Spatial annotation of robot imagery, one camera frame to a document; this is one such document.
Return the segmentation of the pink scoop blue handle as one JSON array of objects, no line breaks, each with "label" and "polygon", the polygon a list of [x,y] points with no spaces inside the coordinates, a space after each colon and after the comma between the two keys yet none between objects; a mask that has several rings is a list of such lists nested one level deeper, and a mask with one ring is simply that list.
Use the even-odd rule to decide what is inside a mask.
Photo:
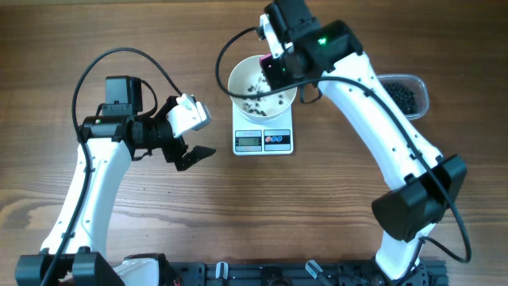
[{"label": "pink scoop blue handle", "polygon": [[266,68],[271,63],[271,55],[265,55],[260,57],[260,66]]}]

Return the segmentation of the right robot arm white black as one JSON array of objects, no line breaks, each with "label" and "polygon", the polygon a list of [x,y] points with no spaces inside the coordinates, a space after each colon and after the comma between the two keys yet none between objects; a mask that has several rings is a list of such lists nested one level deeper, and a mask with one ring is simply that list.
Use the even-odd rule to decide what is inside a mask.
[{"label": "right robot arm white black", "polygon": [[389,188],[373,214],[383,229],[375,262],[396,284],[416,267],[430,231],[456,198],[467,169],[444,158],[408,121],[379,81],[353,31],[340,20],[322,25],[303,1],[274,1],[260,19],[274,62],[262,69],[270,87],[315,86],[349,120]]}]

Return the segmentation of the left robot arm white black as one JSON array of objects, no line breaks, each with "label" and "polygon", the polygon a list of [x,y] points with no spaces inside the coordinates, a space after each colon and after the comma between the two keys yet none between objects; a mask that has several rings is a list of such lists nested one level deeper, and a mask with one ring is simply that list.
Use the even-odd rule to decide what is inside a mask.
[{"label": "left robot arm white black", "polygon": [[165,160],[185,171],[214,154],[214,149],[183,140],[188,130],[211,121],[207,107],[193,95],[171,96],[163,106],[143,111],[146,82],[120,75],[106,78],[102,114],[79,127],[84,146],[78,149],[75,174],[60,215],[40,252],[20,257],[19,285],[181,285],[183,278],[162,253],[128,256],[116,266],[106,260],[106,237],[118,188],[134,153],[161,149]]}]

